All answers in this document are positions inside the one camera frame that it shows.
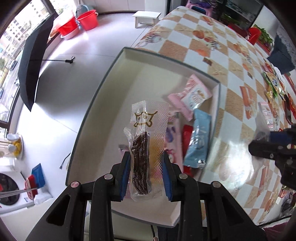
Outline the clear jerky snack packet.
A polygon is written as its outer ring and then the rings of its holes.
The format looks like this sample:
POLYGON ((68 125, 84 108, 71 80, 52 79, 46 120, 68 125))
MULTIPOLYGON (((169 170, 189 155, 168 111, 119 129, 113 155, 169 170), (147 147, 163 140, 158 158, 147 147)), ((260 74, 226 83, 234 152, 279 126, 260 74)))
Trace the clear jerky snack packet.
POLYGON ((165 134, 169 117, 166 102, 143 100, 132 105, 123 130, 131 156, 130 197, 147 201, 162 194, 165 134))

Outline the pink white small packet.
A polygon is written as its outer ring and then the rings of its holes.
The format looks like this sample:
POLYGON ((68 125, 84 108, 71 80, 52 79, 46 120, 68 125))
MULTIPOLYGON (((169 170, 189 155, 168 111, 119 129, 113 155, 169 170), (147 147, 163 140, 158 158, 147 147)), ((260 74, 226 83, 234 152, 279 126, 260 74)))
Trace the pink white small packet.
POLYGON ((267 102, 259 102, 258 103, 259 109, 263 114, 263 117, 267 123, 267 126, 273 130, 274 129, 274 122, 273 122, 273 114, 267 102))

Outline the light blue snack packet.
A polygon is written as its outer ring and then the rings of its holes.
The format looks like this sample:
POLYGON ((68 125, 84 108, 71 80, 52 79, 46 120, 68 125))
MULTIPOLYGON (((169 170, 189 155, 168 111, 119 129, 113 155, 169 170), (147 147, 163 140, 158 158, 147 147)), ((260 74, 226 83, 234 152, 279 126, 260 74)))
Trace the light blue snack packet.
POLYGON ((196 108, 190 142, 184 158, 184 165, 190 168, 204 168, 207 160, 210 138, 211 116, 196 108))

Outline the green rimmed white box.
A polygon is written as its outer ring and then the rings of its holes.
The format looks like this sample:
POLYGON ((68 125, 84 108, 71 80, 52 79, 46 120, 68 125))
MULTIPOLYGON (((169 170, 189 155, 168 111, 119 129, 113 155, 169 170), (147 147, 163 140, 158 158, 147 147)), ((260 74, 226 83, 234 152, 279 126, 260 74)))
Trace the green rimmed white box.
POLYGON ((132 145, 147 137, 149 165, 142 178, 148 193, 141 195, 132 182, 112 211, 157 226, 173 227, 180 217, 180 202, 170 202, 163 183, 165 141, 168 128, 169 95, 181 93, 195 75, 211 97, 198 108, 211 116, 209 135, 214 135, 219 108, 220 82, 207 73, 177 60, 144 50, 123 48, 109 68, 82 121, 71 154, 66 184, 88 183, 120 163, 121 145, 135 156, 132 145))

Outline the pink snack bag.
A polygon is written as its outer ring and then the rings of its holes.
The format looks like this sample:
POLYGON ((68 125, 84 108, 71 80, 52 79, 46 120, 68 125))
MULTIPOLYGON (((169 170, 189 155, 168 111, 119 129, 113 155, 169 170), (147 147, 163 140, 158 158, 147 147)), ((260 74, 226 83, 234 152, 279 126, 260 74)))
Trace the pink snack bag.
POLYGON ((180 130, 179 112, 169 111, 168 124, 165 135, 165 151, 171 163, 177 164, 183 171, 182 137, 180 130))

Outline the red snack packet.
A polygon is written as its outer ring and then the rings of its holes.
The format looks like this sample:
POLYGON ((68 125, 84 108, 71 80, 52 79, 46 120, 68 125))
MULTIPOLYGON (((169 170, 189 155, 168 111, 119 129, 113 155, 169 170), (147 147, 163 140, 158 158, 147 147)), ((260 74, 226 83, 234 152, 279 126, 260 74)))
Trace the red snack packet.
MULTIPOLYGON (((184 125, 182 130, 182 153, 183 153, 183 162, 185 161, 185 155, 188 150, 189 142, 191 140, 191 134, 193 127, 190 125, 184 125)), ((183 173, 187 174, 190 177, 193 177, 192 169, 188 166, 183 165, 183 173)))

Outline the pink white biscuit packet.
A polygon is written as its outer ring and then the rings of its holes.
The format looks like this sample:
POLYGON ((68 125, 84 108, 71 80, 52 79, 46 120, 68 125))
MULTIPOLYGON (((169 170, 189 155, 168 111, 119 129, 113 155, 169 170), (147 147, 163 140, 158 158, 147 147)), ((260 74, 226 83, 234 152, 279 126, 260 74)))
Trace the pink white biscuit packet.
POLYGON ((191 121, 194 110, 211 97, 210 90, 194 74, 190 76, 182 92, 168 95, 169 101, 181 111, 187 121, 191 121))

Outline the black umbrella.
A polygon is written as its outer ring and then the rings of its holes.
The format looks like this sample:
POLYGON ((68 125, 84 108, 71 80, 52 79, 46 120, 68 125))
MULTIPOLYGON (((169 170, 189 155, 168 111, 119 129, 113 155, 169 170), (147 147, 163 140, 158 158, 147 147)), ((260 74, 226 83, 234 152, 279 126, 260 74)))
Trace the black umbrella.
POLYGON ((41 64, 47 48, 48 38, 53 28, 54 15, 43 20, 40 25, 26 39, 21 61, 18 68, 20 95, 23 103, 32 110, 41 64))

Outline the white step stool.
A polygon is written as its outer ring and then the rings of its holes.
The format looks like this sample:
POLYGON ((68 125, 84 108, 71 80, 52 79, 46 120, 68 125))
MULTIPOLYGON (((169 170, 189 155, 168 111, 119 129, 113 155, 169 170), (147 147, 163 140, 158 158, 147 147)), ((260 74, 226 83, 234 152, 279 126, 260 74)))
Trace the white step stool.
POLYGON ((161 13, 155 11, 137 11, 132 16, 135 18, 135 28, 139 24, 155 26, 159 22, 161 13))

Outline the red basin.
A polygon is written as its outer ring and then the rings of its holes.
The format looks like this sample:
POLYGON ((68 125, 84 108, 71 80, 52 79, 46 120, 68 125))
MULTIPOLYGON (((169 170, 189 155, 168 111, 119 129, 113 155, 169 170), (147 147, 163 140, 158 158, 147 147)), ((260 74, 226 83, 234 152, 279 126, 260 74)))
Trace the red basin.
POLYGON ((58 28, 58 32, 61 34, 61 38, 65 40, 70 40, 77 36, 80 32, 79 26, 76 22, 76 17, 73 16, 64 25, 58 28))

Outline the red bucket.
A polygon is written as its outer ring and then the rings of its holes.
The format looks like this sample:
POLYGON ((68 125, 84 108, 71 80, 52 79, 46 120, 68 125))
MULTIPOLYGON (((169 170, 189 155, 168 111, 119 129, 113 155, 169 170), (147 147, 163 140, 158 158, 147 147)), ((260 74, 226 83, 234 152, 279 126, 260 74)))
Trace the red bucket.
POLYGON ((93 9, 80 15, 77 18, 77 21, 85 31, 88 31, 98 27, 99 23, 98 23, 97 16, 98 16, 98 12, 93 9))

